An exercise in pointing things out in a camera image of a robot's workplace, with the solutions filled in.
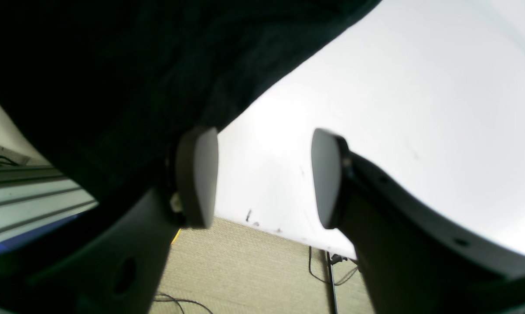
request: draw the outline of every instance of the hole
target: hole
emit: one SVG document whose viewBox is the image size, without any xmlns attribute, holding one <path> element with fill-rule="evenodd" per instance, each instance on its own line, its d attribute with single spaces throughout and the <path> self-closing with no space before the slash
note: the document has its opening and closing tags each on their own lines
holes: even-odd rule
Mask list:
<svg viewBox="0 0 525 314">
<path fill-rule="evenodd" d="M 466 240 L 462 240 L 462 239 L 458 239 L 458 238 L 455 238 L 454 239 L 454 243 L 460 245 L 460 246 L 464 246 L 465 248 L 470 246 L 470 243 Z"/>
<path fill-rule="evenodd" d="M 128 258 L 115 270 L 113 292 L 115 294 L 124 294 L 135 281 L 135 275 L 136 262 L 133 258 Z"/>
</svg>

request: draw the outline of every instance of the screw hole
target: screw hole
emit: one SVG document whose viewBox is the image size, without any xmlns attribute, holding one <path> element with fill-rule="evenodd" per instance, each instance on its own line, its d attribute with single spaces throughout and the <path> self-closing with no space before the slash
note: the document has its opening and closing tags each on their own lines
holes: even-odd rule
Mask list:
<svg viewBox="0 0 525 314">
<path fill-rule="evenodd" d="M 462 239 L 454 239 L 454 243 L 460 245 L 460 246 L 463 246 L 463 247 L 468 247 L 470 246 L 470 243 L 466 240 L 462 240 Z"/>
<path fill-rule="evenodd" d="M 115 270 L 113 292 L 115 294 L 124 294 L 135 281 L 135 276 L 136 262 L 133 258 L 128 258 Z"/>
</svg>

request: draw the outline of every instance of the black fabric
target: black fabric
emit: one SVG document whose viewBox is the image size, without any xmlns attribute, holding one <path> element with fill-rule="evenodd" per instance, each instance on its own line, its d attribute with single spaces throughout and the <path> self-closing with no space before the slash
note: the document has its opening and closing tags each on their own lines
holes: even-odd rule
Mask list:
<svg viewBox="0 0 525 314">
<path fill-rule="evenodd" d="M 377 2 L 0 0 L 0 104 L 101 200 L 187 129 L 222 130 Z"/>
</svg>

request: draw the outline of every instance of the dark cloth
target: dark cloth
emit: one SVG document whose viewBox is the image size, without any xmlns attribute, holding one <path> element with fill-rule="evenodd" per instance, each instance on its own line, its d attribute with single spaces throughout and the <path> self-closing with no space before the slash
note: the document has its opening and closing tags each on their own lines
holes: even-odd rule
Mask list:
<svg viewBox="0 0 525 314">
<path fill-rule="evenodd" d="M 377 2 L 0 0 L 0 105 L 101 200 L 187 129 L 222 130 Z"/>
</svg>

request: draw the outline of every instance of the floor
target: floor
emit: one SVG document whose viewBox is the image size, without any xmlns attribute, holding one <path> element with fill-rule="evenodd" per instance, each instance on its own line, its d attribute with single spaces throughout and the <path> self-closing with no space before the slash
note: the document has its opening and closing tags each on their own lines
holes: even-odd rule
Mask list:
<svg viewBox="0 0 525 314">
<path fill-rule="evenodd" d="M 323 255 L 313 251 L 313 272 L 326 278 Z M 334 265 L 340 280 L 350 261 Z M 308 272 L 308 246 L 216 218 L 209 230 L 183 230 L 171 247 L 159 292 L 201 302 L 214 314 L 330 313 L 327 285 Z M 361 274 L 336 287 L 339 314 L 372 314 Z M 186 314 L 207 314 L 181 303 Z M 150 314 L 181 311 L 154 302 Z"/>
</svg>

